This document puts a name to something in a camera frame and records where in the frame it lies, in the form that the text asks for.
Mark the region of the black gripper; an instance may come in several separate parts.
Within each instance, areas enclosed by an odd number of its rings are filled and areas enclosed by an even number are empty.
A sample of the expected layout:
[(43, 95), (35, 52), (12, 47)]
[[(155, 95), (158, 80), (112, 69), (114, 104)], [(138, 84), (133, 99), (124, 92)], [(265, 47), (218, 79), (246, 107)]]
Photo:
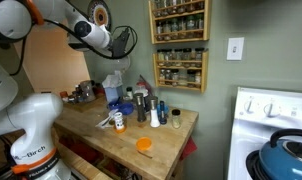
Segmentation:
[(120, 35), (113, 40), (112, 44), (112, 56), (120, 57), (125, 54), (125, 48), (129, 39), (129, 29), (125, 28)]

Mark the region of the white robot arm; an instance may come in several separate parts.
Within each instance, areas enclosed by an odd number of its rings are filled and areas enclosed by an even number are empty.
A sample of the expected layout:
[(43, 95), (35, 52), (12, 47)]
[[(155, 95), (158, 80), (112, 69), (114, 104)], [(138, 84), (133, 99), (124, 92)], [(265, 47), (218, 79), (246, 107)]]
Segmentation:
[[(113, 38), (105, 26), (90, 22), (68, 0), (0, 0), (0, 44), (25, 41), (35, 25), (61, 26), (70, 35), (69, 46), (111, 52), (113, 59), (127, 56), (129, 32)], [(25, 134), (11, 146), (14, 174), (27, 180), (69, 180), (71, 170), (60, 159), (51, 139), (51, 127), (63, 110), (55, 94), (31, 94), (14, 99), (18, 86), (13, 76), (0, 66), (0, 135), (16, 130)]]

